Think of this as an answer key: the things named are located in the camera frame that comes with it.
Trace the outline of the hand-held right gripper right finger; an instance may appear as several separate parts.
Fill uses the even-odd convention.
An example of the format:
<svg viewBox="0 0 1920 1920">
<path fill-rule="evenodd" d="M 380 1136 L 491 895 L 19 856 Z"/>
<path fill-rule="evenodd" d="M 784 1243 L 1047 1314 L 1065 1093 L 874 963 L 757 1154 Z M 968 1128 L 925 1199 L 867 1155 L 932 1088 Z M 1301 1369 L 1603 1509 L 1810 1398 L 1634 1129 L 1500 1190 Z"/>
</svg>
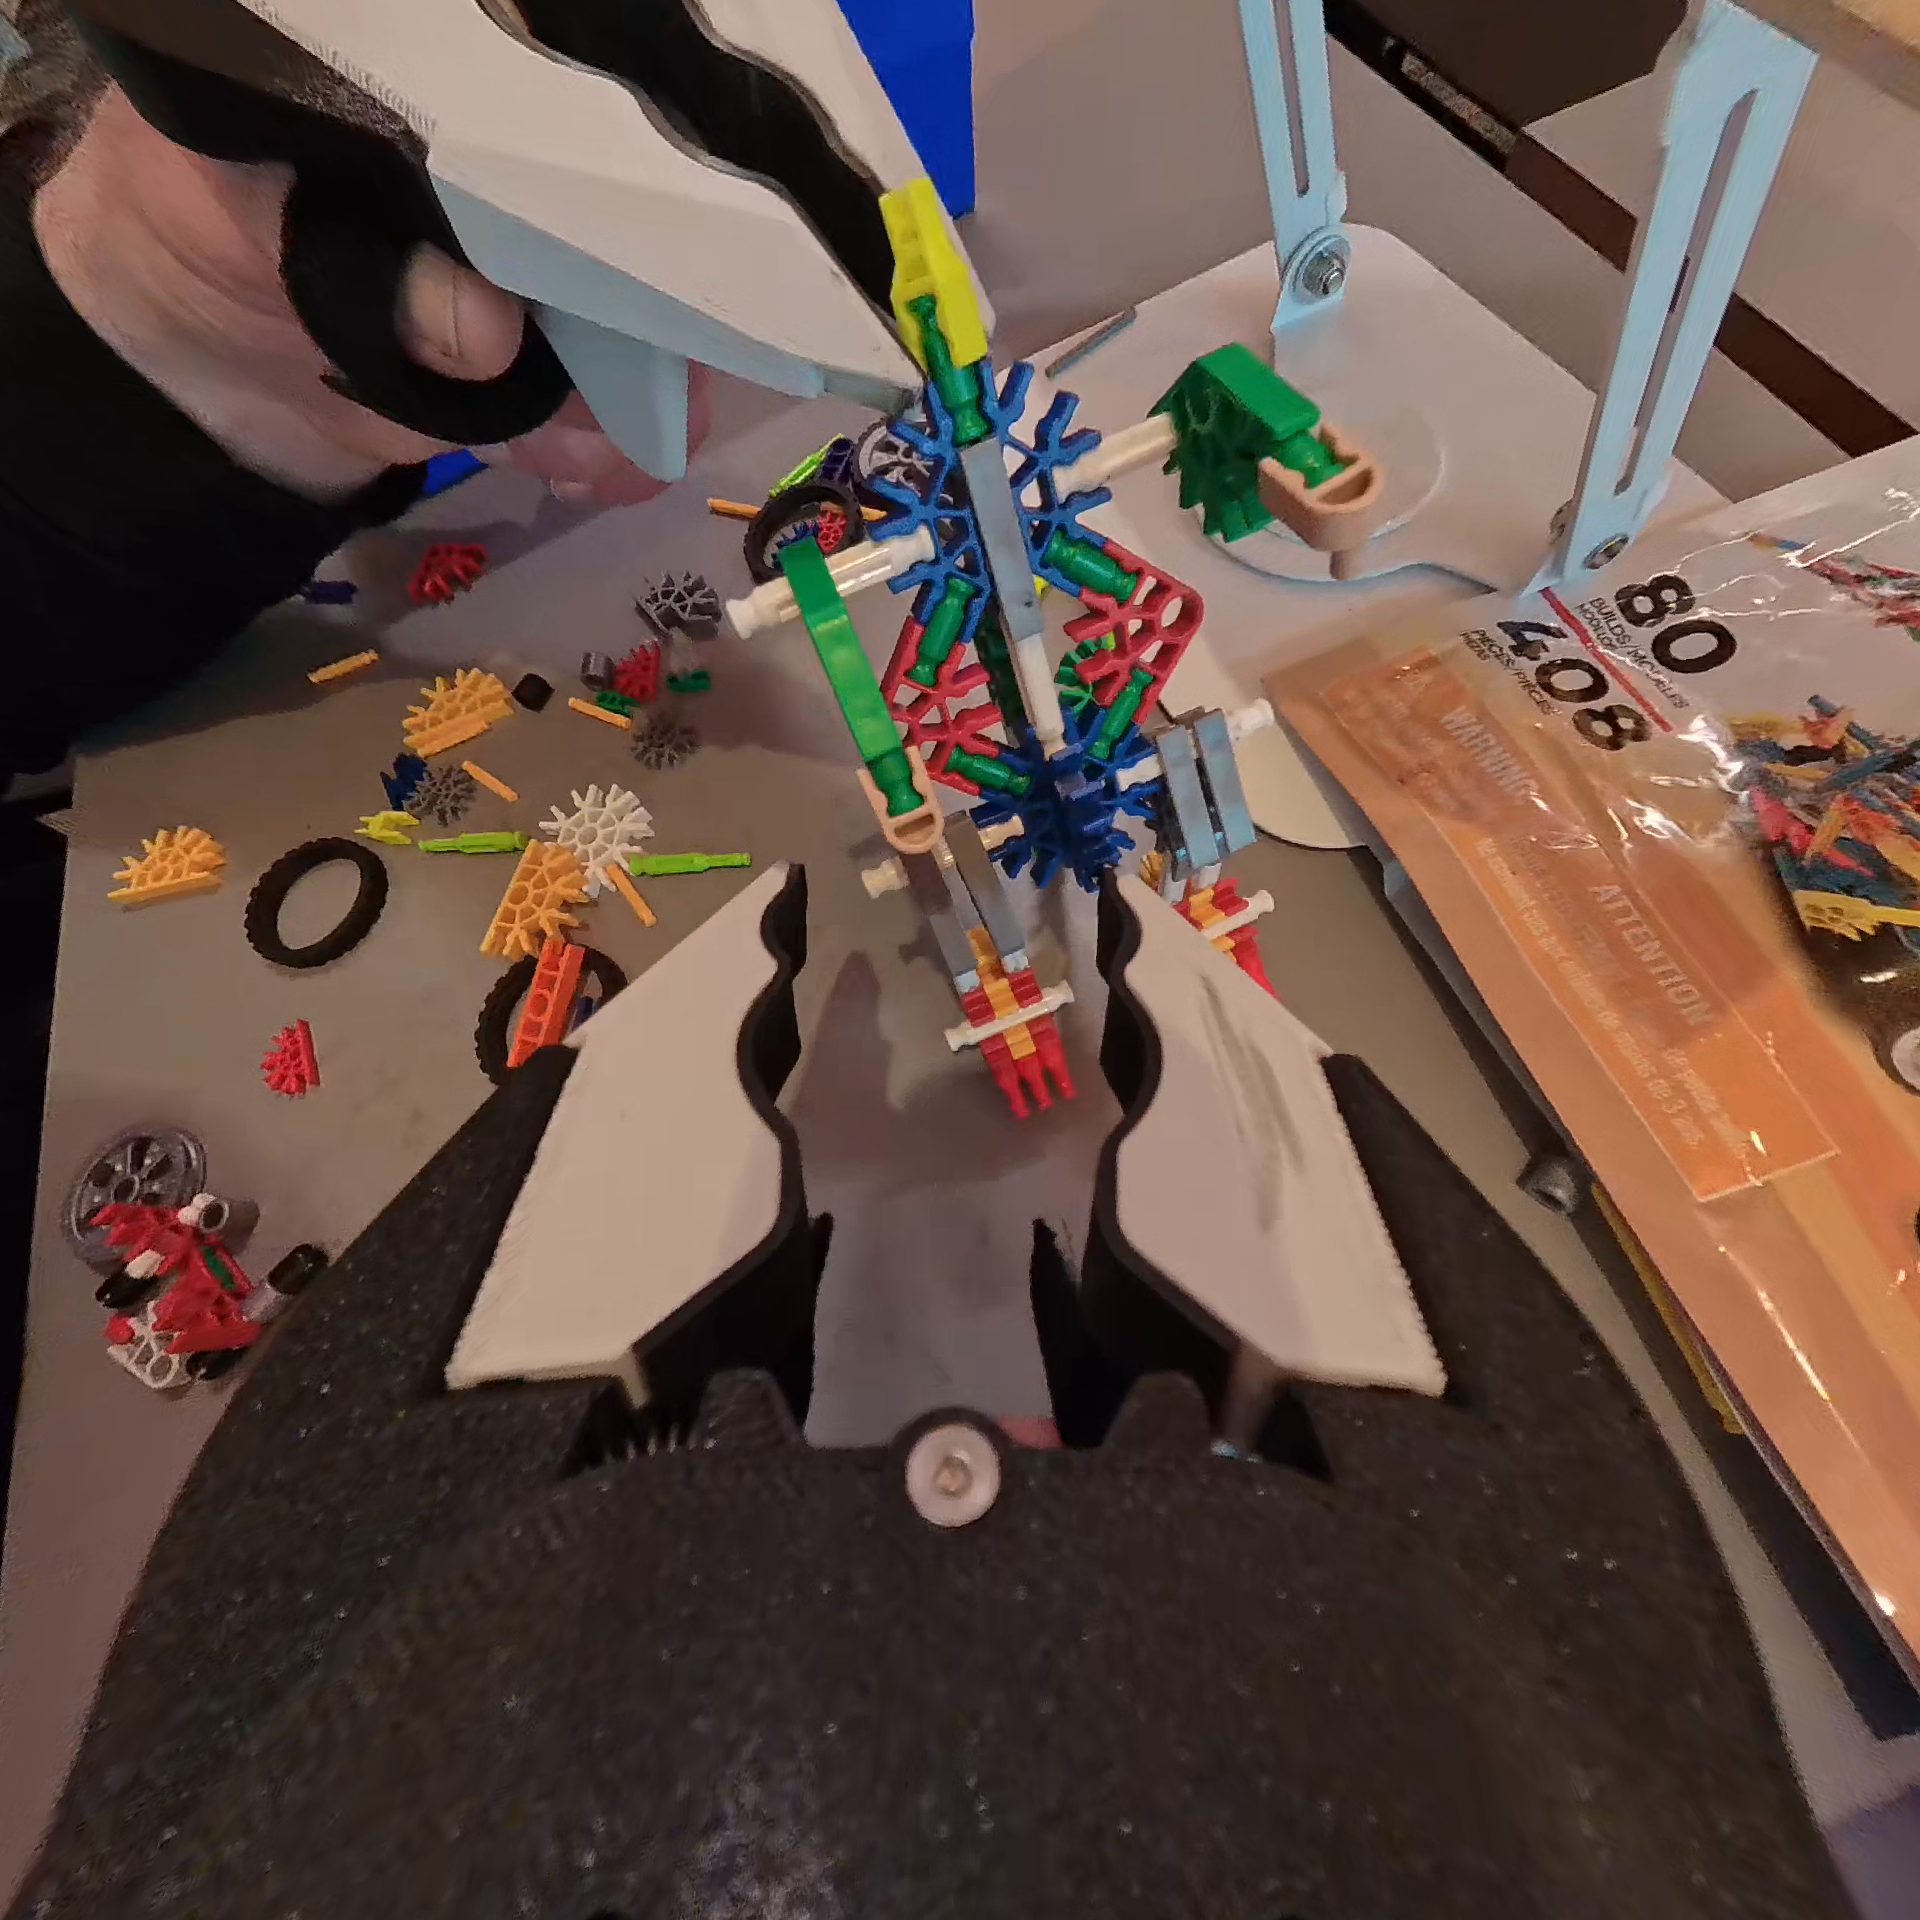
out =
<svg viewBox="0 0 1920 1920">
<path fill-rule="evenodd" d="M 1097 966 L 1120 1103 L 1081 1264 L 1100 1335 L 1190 1367 L 1218 1428 L 1263 1425 L 1296 1382 L 1442 1398 L 1332 1047 L 1136 876 L 1101 885 Z"/>
</svg>

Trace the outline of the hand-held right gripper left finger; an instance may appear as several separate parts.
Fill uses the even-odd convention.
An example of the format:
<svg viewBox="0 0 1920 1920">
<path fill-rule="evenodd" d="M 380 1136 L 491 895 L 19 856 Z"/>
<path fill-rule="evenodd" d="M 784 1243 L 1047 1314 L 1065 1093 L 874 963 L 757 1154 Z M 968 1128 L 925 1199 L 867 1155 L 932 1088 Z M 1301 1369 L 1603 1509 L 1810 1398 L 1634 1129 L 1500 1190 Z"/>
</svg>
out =
<svg viewBox="0 0 1920 1920">
<path fill-rule="evenodd" d="M 444 1366 L 449 1390 L 614 1379 L 690 1411 L 763 1369 L 803 1411 L 813 1219 L 778 1095 L 801 1053 L 803 866 L 775 861 L 577 1037 Z"/>
</svg>

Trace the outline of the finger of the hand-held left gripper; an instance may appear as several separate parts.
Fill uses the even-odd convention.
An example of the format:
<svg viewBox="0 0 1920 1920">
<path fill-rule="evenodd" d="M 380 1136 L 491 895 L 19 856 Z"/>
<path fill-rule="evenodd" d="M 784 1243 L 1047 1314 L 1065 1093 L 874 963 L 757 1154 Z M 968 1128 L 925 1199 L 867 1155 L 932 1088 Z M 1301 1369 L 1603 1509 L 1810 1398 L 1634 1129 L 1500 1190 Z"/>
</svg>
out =
<svg viewBox="0 0 1920 1920">
<path fill-rule="evenodd" d="M 650 295 L 749 295 L 754 267 L 892 295 L 897 261 L 882 196 L 916 173 L 892 104 L 833 3 L 775 7 L 801 68 L 713 24 L 702 3 L 599 3 L 599 72 L 637 102 L 646 156 L 614 163 L 636 186 Z"/>
<path fill-rule="evenodd" d="M 713 26 L 778 50 L 799 72 L 792 3 L 699 3 Z M 371 83 L 424 139 L 425 176 L 472 265 L 530 302 L 597 423 L 637 466 L 686 466 L 679 375 L 704 364 L 762 388 L 901 410 L 920 386 L 890 295 L 755 265 L 748 295 L 651 295 L 624 265 L 650 264 L 639 228 L 654 133 L 601 74 L 601 3 L 248 3 L 281 33 Z"/>
</svg>

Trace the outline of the yellow clip connector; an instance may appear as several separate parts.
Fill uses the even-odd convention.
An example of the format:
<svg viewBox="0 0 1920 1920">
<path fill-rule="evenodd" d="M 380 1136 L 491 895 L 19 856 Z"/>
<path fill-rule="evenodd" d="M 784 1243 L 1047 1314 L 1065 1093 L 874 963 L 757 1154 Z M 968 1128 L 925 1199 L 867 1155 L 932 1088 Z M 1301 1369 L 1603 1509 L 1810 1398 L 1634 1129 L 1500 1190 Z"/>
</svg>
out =
<svg viewBox="0 0 1920 1920">
<path fill-rule="evenodd" d="M 918 302 L 932 300 L 948 360 L 970 368 L 990 351 L 991 312 L 981 305 L 974 270 L 958 245 L 948 208 L 927 176 L 914 176 L 877 197 L 892 251 L 888 300 L 901 345 L 924 371 L 935 369 L 932 323 Z"/>
</svg>

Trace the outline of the short dark green rod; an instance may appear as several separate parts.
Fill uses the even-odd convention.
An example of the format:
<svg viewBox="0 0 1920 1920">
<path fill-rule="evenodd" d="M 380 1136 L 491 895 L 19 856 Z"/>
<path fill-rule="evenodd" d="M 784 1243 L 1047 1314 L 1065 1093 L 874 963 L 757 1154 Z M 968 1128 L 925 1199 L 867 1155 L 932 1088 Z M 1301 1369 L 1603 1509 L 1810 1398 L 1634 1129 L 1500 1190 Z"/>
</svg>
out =
<svg viewBox="0 0 1920 1920">
<path fill-rule="evenodd" d="M 918 327 L 920 357 L 925 388 L 943 407 L 943 418 L 958 450 L 972 447 L 991 436 L 991 421 L 981 405 L 981 369 L 991 366 L 977 356 L 962 364 L 948 343 L 948 330 L 935 293 L 922 291 L 908 300 L 910 320 Z"/>
</svg>

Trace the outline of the multicoloured construction toy model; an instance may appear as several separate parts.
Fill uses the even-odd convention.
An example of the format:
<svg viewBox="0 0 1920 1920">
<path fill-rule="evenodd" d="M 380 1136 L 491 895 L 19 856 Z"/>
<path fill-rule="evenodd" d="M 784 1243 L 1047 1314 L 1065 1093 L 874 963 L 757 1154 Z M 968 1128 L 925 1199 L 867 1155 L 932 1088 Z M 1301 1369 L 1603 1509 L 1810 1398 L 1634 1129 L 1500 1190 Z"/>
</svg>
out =
<svg viewBox="0 0 1920 1920">
<path fill-rule="evenodd" d="M 1208 533 L 1274 521 L 1336 575 L 1379 525 L 1382 464 L 1259 361 L 1194 357 L 1136 425 L 1101 437 L 1058 393 L 1021 427 L 1032 368 L 980 369 L 990 436 L 958 447 L 927 388 L 897 419 L 929 472 L 920 494 L 882 483 L 890 514 L 866 544 L 787 546 L 781 578 L 728 602 L 741 636 L 798 620 L 857 758 L 892 858 L 870 876 L 908 892 L 959 1009 L 946 1045 L 972 1051 L 1015 1117 L 1074 1093 L 1058 1012 L 1008 882 L 1090 893 L 1128 860 L 1142 882 L 1258 986 L 1269 988 L 1266 889 L 1228 858 L 1254 840 L 1237 745 L 1274 723 L 1258 700 L 1153 727 L 1198 637 L 1204 600 L 1086 515 L 1133 467 L 1177 479 Z"/>
</svg>

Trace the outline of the person's left hand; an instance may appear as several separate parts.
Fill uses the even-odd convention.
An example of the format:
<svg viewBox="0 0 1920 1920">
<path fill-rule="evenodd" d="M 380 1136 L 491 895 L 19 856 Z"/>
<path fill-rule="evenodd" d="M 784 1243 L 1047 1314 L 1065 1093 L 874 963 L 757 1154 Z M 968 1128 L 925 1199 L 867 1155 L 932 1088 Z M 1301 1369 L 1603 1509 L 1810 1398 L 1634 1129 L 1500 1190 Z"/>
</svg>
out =
<svg viewBox="0 0 1920 1920">
<path fill-rule="evenodd" d="M 32 226 L 84 323 L 240 467 L 337 501 L 439 445 L 326 383 L 280 280 L 288 186 L 281 165 L 179 148 L 108 83 L 39 184 Z M 397 343 L 449 377 L 504 373 L 522 317 L 513 295 L 434 248 L 416 251 L 395 295 Z M 612 443 L 577 393 L 536 433 L 481 456 L 599 507 L 667 486 Z"/>
</svg>

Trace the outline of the empty blue plastic bin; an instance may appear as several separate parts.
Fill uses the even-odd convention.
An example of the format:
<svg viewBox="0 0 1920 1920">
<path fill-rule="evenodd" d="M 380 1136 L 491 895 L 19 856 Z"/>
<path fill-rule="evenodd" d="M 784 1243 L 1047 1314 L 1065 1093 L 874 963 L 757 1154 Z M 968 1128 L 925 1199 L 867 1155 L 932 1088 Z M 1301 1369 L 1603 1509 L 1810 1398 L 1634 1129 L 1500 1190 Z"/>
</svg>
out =
<svg viewBox="0 0 1920 1920">
<path fill-rule="evenodd" d="M 840 2 L 948 214 L 977 197 L 972 2 Z"/>
</svg>

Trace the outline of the orange connector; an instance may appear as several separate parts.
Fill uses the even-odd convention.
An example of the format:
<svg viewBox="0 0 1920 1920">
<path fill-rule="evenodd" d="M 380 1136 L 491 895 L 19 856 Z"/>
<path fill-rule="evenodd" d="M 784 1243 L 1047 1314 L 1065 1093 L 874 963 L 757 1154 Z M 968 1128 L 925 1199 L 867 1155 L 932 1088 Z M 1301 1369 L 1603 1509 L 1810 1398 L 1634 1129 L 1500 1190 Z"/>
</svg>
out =
<svg viewBox="0 0 1920 1920">
<path fill-rule="evenodd" d="M 504 1067 L 518 1067 L 531 1053 L 566 1037 L 581 988 L 584 960 L 580 943 L 552 934 L 537 954 L 513 962 L 500 979 L 495 1012 Z"/>
</svg>

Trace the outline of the black rubber tyre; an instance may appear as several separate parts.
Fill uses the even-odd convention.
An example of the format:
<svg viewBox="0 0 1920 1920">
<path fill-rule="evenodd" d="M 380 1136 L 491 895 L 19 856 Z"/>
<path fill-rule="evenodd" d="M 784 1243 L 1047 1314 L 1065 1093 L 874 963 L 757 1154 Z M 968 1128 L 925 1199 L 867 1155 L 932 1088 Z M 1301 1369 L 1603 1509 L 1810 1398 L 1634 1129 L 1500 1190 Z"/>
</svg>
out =
<svg viewBox="0 0 1920 1920">
<path fill-rule="evenodd" d="M 622 978 L 622 988 L 612 996 L 622 993 L 627 986 L 627 974 L 617 966 L 617 962 L 614 962 L 612 955 L 608 955 L 599 948 L 592 948 L 592 945 L 581 945 L 581 948 L 585 951 L 584 970 L 593 967 L 603 976 L 612 976 L 614 979 Z M 475 1062 L 480 1072 L 491 1086 L 500 1086 L 510 1073 L 510 1067 L 504 1065 L 504 1035 L 501 1035 L 500 1012 L 497 1012 L 497 989 L 500 989 L 501 978 L 513 966 L 515 962 L 511 962 L 488 989 L 486 998 L 481 999 L 481 1008 L 478 1012 L 478 1020 L 474 1027 Z M 577 1031 L 577 1027 L 569 1027 L 564 1040 L 568 1040 L 573 1031 Z"/>
<path fill-rule="evenodd" d="M 811 541 L 819 549 L 821 558 L 832 558 L 863 544 L 870 536 L 866 507 L 854 491 L 838 491 L 827 486 L 801 486 L 787 491 L 778 491 L 772 498 L 766 498 L 766 501 L 767 503 L 759 515 L 751 521 L 746 521 L 746 531 L 741 536 L 741 555 L 754 583 L 772 583 L 781 580 L 781 554 L 793 544 Z M 832 554 L 824 554 L 815 539 L 798 539 L 793 533 L 796 521 L 801 517 L 801 514 L 821 501 L 840 503 L 848 511 L 848 544 Z"/>
<path fill-rule="evenodd" d="M 314 941 L 294 945 L 280 930 L 280 915 L 294 887 L 326 866 L 348 866 L 355 892 L 344 918 Z M 326 967 L 354 951 L 374 930 L 390 898 L 386 861 L 348 836 L 320 836 L 281 851 L 256 879 L 244 911 L 248 945 L 270 966 L 288 971 Z"/>
</svg>

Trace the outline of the large yellow fan connector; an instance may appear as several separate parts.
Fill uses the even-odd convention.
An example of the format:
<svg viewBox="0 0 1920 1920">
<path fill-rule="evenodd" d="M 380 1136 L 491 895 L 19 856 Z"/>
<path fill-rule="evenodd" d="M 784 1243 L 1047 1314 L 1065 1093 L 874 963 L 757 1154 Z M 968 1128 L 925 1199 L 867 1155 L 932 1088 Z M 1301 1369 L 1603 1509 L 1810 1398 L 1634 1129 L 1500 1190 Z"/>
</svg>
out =
<svg viewBox="0 0 1920 1920">
<path fill-rule="evenodd" d="M 520 851 L 478 951 L 505 963 L 537 958 L 546 941 L 577 927 L 589 905 L 581 861 L 558 842 L 533 840 Z"/>
</svg>

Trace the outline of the white snowflake connector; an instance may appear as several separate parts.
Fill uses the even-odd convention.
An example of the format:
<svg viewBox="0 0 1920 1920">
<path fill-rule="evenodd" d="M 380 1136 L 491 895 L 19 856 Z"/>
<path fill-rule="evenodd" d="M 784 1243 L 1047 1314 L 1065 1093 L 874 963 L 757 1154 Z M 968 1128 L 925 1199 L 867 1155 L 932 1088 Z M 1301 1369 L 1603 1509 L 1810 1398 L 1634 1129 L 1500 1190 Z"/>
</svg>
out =
<svg viewBox="0 0 1920 1920">
<path fill-rule="evenodd" d="M 555 806 L 540 821 L 540 836 L 560 845 L 580 864 L 587 899 L 595 899 L 614 869 L 624 869 L 630 853 L 654 833 L 654 815 L 636 789 L 610 782 L 592 782 L 569 793 L 569 806 Z"/>
</svg>

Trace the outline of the long tan rod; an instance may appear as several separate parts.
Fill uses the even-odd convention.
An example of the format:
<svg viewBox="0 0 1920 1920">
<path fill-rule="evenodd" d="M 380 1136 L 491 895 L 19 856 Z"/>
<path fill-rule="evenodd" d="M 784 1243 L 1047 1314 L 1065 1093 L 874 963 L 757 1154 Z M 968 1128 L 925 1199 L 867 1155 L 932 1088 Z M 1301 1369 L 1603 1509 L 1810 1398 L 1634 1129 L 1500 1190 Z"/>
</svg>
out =
<svg viewBox="0 0 1920 1920">
<path fill-rule="evenodd" d="M 1706 1346 L 1694 1329 L 1692 1319 L 1671 1293 L 1643 1241 L 1625 1222 L 1607 1188 L 1603 1188 L 1596 1178 L 1590 1180 L 1590 1192 L 1596 1212 L 1605 1222 L 1611 1237 L 1619 1245 L 1621 1256 L 1641 1284 L 1650 1307 L 1656 1312 L 1667 1339 L 1673 1344 L 1701 1399 L 1709 1405 L 1718 1425 L 1740 1439 L 1750 1437 L 1740 1407 L 1734 1401 L 1720 1369 L 1715 1367 L 1715 1361 L 1709 1357 Z"/>
</svg>

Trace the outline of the K'nex instruction bag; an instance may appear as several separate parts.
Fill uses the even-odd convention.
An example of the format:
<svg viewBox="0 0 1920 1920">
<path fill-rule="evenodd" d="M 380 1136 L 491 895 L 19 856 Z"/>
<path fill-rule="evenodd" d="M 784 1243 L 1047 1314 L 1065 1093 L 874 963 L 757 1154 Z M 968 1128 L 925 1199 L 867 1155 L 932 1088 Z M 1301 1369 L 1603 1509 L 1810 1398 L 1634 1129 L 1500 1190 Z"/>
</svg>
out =
<svg viewBox="0 0 1920 1920">
<path fill-rule="evenodd" d="M 1266 681 L 1907 1656 L 1916 637 L 1907 437 Z"/>
</svg>

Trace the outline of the red connector rack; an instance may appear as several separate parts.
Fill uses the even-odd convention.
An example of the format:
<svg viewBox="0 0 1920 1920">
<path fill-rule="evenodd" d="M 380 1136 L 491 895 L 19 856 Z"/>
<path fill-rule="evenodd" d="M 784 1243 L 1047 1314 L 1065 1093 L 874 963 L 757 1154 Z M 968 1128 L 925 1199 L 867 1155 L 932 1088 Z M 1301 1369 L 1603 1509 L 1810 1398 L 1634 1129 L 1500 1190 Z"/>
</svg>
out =
<svg viewBox="0 0 1920 1920">
<path fill-rule="evenodd" d="M 194 1379 L 214 1379 L 257 1341 L 262 1328 L 238 1312 L 250 1277 L 224 1236 L 184 1222 L 176 1227 L 135 1224 L 133 1210 L 119 1206 L 104 1207 L 96 1224 L 108 1226 L 108 1241 L 121 1250 L 117 1270 L 160 1282 L 133 1312 L 108 1316 L 106 1344 L 127 1338 L 132 1326 L 146 1326 L 167 1335 L 170 1354 L 185 1355 Z"/>
</svg>

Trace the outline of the pale slotted stand strut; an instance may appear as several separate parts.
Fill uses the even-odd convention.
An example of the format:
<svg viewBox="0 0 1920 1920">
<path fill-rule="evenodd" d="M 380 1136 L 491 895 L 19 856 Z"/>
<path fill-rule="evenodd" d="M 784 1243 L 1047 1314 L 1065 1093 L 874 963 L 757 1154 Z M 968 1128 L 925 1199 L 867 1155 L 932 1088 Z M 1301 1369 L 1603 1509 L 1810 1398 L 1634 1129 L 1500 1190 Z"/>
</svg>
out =
<svg viewBox="0 0 1920 1920">
<path fill-rule="evenodd" d="M 1692 3 L 1664 47 L 1660 167 L 1571 498 L 1526 591 L 1605 568 L 1667 489 L 1740 270 L 1803 104 L 1816 53 L 1741 3 Z"/>
<path fill-rule="evenodd" d="M 1327 312 L 1351 272 L 1322 2 L 1237 2 L 1278 267 L 1272 333 Z"/>
</svg>

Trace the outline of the yellow half-circle connector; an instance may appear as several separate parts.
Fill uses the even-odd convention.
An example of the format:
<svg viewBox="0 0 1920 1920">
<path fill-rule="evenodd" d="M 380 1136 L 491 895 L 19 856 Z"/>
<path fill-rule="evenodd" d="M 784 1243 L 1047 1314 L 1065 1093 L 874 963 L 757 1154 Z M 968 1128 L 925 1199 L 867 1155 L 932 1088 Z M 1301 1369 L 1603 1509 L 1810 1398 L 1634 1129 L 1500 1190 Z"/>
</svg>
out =
<svg viewBox="0 0 1920 1920">
<path fill-rule="evenodd" d="M 497 674 L 470 666 L 455 670 L 449 678 L 439 675 L 434 679 L 434 684 L 420 688 L 420 701 L 405 707 L 399 740 L 404 740 L 404 727 L 409 715 L 417 712 L 459 712 L 463 707 L 481 707 L 491 701 L 511 701 L 515 707 L 505 681 Z"/>
</svg>

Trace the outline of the grey spoked wheel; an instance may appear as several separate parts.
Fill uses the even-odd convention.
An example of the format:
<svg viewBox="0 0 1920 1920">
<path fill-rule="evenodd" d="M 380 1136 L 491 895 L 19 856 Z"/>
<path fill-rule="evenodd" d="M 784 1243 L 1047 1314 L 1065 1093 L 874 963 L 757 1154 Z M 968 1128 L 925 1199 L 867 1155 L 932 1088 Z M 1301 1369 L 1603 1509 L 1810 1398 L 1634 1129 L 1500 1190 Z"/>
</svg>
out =
<svg viewBox="0 0 1920 1920">
<path fill-rule="evenodd" d="M 179 1210 L 207 1188 L 203 1141 L 172 1124 L 139 1124 L 97 1146 L 70 1180 L 60 1226 L 70 1250 L 93 1280 L 117 1270 L 123 1250 L 109 1241 L 104 1207 L 132 1207 L 135 1226 L 179 1226 Z"/>
</svg>

